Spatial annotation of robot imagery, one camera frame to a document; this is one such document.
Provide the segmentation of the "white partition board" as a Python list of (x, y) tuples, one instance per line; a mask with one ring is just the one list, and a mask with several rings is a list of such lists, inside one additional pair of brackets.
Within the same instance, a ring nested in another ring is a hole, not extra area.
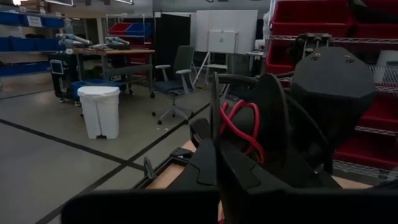
[(256, 39), (257, 14), (257, 10), (197, 11), (195, 50), (209, 52), (209, 31), (228, 30), (238, 34), (234, 54), (250, 52)]

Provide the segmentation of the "black equipment stand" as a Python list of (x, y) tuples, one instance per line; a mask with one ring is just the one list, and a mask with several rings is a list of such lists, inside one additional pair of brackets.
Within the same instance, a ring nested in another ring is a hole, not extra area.
[(72, 83), (78, 81), (76, 55), (49, 54), (50, 73), (55, 96), (60, 101), (76, 101)]

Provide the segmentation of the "office chair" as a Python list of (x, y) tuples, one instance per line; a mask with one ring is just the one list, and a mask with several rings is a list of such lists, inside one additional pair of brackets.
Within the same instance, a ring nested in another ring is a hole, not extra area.
[(194, 112), (188, 108), (176, 105), (176, 100), (197, 91), (192, 80), (192, 63), (195, 49), (190, 45), (181, 45), (177, 49), (173, 65), (156, 65), (156, 70), (161, 70), (163, 81), (153, 83), (154, 90), (172, 100), (170, 108), (158, 118), (157, 124), (161, 125), (168, 116), (180, 116), (188, 123), (193, 118)]

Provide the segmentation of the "black angled bracket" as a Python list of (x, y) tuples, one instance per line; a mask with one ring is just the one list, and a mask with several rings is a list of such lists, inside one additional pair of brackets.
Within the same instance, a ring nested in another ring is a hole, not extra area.
[(144, 174), (149, 180), (155, 180), (157, 175), (148, 157), (144, 158)]

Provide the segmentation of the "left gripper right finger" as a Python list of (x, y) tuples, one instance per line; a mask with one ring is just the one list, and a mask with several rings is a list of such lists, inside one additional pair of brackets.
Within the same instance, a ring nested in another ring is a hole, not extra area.
[(227, 187), (241, 190), (279, 190), (292, 187), (278, 179), (236, 146), (220, 142), (219, 178)]

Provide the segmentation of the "red storage bin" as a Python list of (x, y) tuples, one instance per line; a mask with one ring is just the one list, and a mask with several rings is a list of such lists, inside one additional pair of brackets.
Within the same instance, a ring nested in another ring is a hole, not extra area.
[(109, 29), (109, 35), (125, 35), (126, 31), (131, 26), (132, 26), (132, 23), (130, 23), (130, 22), (118, 22), (118, 23), (115, 23)]
[(328, 33), (344, 37), (354, 24), (347, 0), (279, 1), (271, 20), (272, 35)]
[(398, 0), (359, 0), (356, 37), (398, 39)]
[(280, 74), (294, 69), (294, 63), (288, 53), (289, 48), (290, 42), (275, 41), (271, 43), (266, 58), (266, 72)]
[(398, 167), (398, 138), (381, 134), (354, 133), (338, 148), (334, 158), (392, 170)]
[(358, 126), (398, 132), (398, 96), (376, 95)]

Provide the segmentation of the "black wire spool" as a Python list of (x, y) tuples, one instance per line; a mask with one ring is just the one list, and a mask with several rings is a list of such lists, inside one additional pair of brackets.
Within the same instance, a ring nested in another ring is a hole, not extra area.
[[(220, 84), (246, 84), (254, 87), (251, 101), (239, 100), (233, 106), (220, 100)], [(232, 74), (215, 74), (211, 84), (211, 137), (217, 162), (220, 142), (236, 146), (263, 169), (273, 172), (287, 147), (289, 123), (287, 100), (275, 75), (249, 78)]]

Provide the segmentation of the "blue floor crate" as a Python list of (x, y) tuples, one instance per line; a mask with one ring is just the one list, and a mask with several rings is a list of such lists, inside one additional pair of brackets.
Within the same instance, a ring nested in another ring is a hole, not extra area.
[(72, 86), (72, 90), (73, 90), (73, 95), (76, 100), (79, 99), (78, 89), (83, 86), (117, 86), (117, 87), (119, 87), (120, 90), (126, 89), (125, 87), (123, 87), (122, 83), (112, 82), (112, 81), (104, 80), (104, 79), (82, 80), (82, 81), (78, 81), (78, 82), (73, 82), (71, 84), (71, 86)]

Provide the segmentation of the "blue storage bin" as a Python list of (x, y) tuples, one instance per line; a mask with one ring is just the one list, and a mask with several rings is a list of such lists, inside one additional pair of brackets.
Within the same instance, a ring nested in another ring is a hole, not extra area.
[(126, 34), (136, 37), (149, 37), (152, 35), (152, 24), (136, 22), (132, 23), (127, 29)]

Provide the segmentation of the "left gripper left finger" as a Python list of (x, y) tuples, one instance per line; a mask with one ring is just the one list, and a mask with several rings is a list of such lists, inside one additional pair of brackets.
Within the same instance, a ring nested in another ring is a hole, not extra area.
[(217, 186), (216, 149), (212, 140), (202, 140), (183, 172), (170, 189), (208, 189)]

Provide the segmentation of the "white trash bin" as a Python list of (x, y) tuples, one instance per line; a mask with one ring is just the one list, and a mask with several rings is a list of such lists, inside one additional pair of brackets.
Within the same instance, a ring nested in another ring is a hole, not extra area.
[(119, 94), (117, 86), (82, 86), (77, 94), (89, 139), (119, 136)]

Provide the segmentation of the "grey fabric bundle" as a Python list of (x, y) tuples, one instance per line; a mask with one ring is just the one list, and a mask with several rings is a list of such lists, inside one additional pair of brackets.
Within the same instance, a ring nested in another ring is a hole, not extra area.
[(120, 37), (105, 37), (105, 45), (111, 49), (129, 49), (130, 43)]
[(56, 38), (59, 39), (59, 45), (64, 45), (66, 47), (74, 45), (89, 46), (93, 44), (92, 41), (81, 38), (74, 34), (56, 34)]

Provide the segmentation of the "wall shelving with blue bins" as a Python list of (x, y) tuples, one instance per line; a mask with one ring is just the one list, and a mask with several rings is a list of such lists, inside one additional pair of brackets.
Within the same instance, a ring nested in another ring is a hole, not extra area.
[(53, 31), (65, 27), (65, 17), (0, 7), (0, 77), (44, 72), (46, 54), (63, 50)]

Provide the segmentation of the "wooden workbench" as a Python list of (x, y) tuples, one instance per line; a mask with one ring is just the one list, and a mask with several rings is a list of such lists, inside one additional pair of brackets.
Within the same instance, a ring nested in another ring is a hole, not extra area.
[[(126, 85), (126, 90), (132, 92), (131, 85), (133, 83), (147, 81), (147, 87), (149, 90), (150, 98), (155, 98), (153, 89), (153, 69), (152, 56), (155, 50), (151, 49), (129, 49), (129, 50), (96, 50), (89, 48), (73, 48), (71, 49), (72, 54), (76, 55), (78, 64), (79, 78), (85, 76), (84, 63), (81, 61), (83, 55), (95, 55), (101, 57), (101, 68), (102, 77), (105, 80), (111, 80), (113, 77), (120, 76), (122, 78), (121, 83)], [(127, 65), (123, 67), (113, 68), (109, 66), (109, 57), (121, 57), (124, 56), (125, 63), (131, 55), (143, 55), (147, 57), (147, 63), (139, 65)]]

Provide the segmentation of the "black partition panel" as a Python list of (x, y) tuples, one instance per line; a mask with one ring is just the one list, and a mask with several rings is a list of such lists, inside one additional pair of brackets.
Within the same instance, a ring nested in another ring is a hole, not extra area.
[(166, 68), (167, 78), (173, 78), (173, 65), (178, 47), (190, 44), (190, 15), (161, 14), (155, 20), (154, 65)]

